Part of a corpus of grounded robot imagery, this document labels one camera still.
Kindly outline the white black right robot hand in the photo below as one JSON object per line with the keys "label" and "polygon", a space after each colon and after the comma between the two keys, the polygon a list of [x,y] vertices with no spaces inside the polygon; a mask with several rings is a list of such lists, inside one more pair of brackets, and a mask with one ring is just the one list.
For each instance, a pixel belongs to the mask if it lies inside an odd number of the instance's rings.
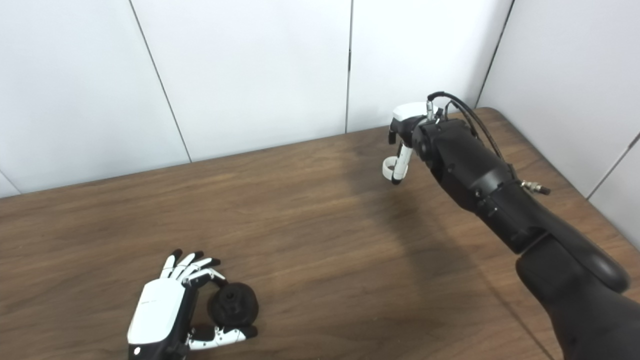
{"label": "white black right robot hand", "polygon": [[417,125],[428,121],[427,105],[412,102],[398,105],[394,110],[388,131],[388,143],[394,145],[400,139],[397,155],[387,157],[382,162],[382,175],[392,184],[400,184],[409,170],[410,158],[414,153],[413,131]]}

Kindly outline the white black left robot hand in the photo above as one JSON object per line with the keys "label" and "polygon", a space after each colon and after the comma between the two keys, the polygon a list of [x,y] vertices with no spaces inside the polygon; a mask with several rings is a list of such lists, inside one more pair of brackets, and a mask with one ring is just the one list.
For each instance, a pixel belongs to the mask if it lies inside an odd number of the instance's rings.
{"label": "white black left robot hand", "polygon": [[[258,336],[258,297],[242,282],[217,271],[221,260],[203,251],[170,253],[158,278],[142,288],[126,339],[130,360],[185,360],[194,351],[230,346]],[[208,299],[211,322],[194,325],[199,292],[207,284],[217,291]]]}

